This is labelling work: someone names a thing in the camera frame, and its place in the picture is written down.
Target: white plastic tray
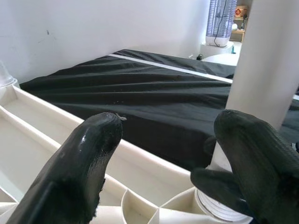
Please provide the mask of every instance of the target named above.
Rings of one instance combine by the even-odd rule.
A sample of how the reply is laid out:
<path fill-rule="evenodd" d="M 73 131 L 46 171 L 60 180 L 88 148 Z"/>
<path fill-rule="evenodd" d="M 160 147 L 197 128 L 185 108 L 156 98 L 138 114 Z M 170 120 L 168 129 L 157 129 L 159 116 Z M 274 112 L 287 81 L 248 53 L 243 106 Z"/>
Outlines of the white plastic tray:
<path fill-rule="evenodd" d="M 15 86 L 0 88 L 0 224 L 81 122 Z M 225 223 L 199 208 L 189 176 L 189 171 L 121 140 L 91 223 Z"/>

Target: gloved hand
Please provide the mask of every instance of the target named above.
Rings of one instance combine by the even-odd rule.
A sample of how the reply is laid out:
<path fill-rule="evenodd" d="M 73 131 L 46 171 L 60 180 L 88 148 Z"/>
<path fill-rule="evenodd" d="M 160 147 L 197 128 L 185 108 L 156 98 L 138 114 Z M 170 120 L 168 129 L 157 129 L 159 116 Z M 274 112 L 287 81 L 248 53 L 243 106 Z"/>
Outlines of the gloved hand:
<path fill-rule="evenodd" d="M 225 110 L 215 136 L 233 173 L 196 168 L 193 184 L 260 224 L 299 223 L 299 154 L 267 122 Z"/>
<path fill-rule="evenodd" d="M 7 224 L 89 223 L 121 135 L 115 114 L 84 121 L 42 168 Z"/>

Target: black sheet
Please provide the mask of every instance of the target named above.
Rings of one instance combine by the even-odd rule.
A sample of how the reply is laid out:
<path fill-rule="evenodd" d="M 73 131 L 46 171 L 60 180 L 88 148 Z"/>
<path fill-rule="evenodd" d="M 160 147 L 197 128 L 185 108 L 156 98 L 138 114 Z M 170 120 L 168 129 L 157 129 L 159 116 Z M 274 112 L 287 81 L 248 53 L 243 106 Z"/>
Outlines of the black sheet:
<path fill-rule="evenodd" d="M 130 56 L 222 77 L 234 67 L 131 50 Z M 21 88 L 86 119 L 99 112 L 125 116 L 123 138 L 188 170 L 211 157 L 204 141 L 225 108 L 230 84 L 111 56 L 60 70 Z M 281 128 L 289 141 L 299 137 L 299 102 L 293 101 Z"/>

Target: black cable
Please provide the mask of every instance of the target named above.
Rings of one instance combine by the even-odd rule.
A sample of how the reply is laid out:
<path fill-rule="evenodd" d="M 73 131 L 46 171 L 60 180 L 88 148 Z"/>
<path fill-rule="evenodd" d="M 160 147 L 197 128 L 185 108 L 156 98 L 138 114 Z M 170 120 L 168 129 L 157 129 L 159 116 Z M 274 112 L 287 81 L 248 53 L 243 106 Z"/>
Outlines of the black cable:
<path fill-rule="evenodd" d="M 227 3 L 227 1 L 228 1 L 228 0 L 225 0 L 224 8 L 223 8 L 223 13 L 222 13 L 222 17 L 221 17 L 221 20 L 220 20 L 220 22 L 219 22 L 219 24 L 218 24 L 217 33 L 216 33 L 216 36 L 215 36 L 215 38 L 214 38 L 214 43 L 216 44 L 217 47 L 219 47 L 220 45 L 218 45 L 218 44 L 216 43 L 216 38 L 217 38 L 217 36 L 218 36 L 218 32 L 219 32 L 219 28 L 220 28 L 220 24 L 222 23 L 222 20 L 223 20 L 223 17 L 224 17 L 224 11 L 225 11 L 225 7 L 226 7 L 226 3 Z"/>

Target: white pillar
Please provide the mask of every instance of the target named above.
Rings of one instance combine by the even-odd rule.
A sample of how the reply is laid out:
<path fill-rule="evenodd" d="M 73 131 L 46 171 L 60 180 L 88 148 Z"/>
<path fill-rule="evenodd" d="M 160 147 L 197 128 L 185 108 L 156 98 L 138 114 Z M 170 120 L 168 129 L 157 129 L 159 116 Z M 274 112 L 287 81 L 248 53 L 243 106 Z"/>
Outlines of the white pillar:
<path fill-rule="evenodd" d="M 298 0 L 253 0 L 227 109 L 280 128 L 299 84 L 298 22 Z M 219 145 L 209 168 L 231 171 Z M 215 210 L 231 212 L 225 206 Z"/>

